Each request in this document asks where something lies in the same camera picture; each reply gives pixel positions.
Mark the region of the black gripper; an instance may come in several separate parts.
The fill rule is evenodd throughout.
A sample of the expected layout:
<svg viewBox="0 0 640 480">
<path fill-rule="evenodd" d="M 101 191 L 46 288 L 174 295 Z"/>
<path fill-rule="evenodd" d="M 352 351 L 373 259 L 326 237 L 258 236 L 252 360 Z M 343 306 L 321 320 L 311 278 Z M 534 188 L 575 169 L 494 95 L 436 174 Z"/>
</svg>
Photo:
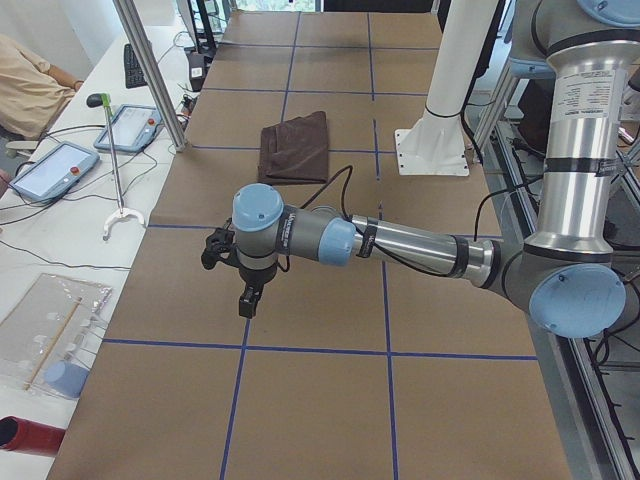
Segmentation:
<svg viewBox="0 0 640 480">
<path fill-rule="evenodd" d="M 245 282 L 244 291 L 238 301 L 239 315 L 246 319 L 253 319 L 256 315 L 264 286 L 276 276 L 276 265 L 272 264 L 268 268 L 261 270 L 241 266 L 239 273 L 241 279 Z"/>
</svg>

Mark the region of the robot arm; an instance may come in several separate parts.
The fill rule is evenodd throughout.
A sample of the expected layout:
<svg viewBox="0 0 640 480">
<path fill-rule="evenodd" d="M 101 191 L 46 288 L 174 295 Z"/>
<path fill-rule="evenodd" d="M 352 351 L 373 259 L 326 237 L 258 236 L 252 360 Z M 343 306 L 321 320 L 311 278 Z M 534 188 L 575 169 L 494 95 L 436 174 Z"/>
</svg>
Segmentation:
<svg viewBox="0 0 640 480">
<path fill-rule="evenodd" d="M 344 266 L 352 258 L 398 263 L 433 278 L 464 279 L 565 338 L 612 326 L 636 294 L 612 270 L 604 240 L 617 171 L 623 91 L 639 58 L 635 1 L 520 1 L 511 53 L 554 74 L 549 133 L 534 231 L 520 242 L 475 237 L 456 144 L 473 71 L 497 11 L 494 1 L 455 1 L 444 27 L 424 111 L 395 136 L 399 178 L 385 187 L 387 215 L 350 215 L 307 202 L 287 205 L 272 186 L 239 190 L 224 238 L 245 288 L 242 317 L 254 316 L 284 257 Z"/>
</svg>

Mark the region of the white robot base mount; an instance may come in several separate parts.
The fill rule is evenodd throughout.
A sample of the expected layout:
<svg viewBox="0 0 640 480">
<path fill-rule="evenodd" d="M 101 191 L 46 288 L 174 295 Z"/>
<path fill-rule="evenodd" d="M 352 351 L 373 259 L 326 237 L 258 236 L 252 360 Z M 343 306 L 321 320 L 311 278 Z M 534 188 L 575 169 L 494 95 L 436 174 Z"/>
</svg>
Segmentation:
<svg viewBox="0 0 640 480">
<path fill-rule="evenodd" d="M 395 131 L 401 175 L 469 175 L 461 118 L 487 34 L 501 11 L 498 0 L 450 3 L 423 115 L 412 128 Z"/>
</svg>

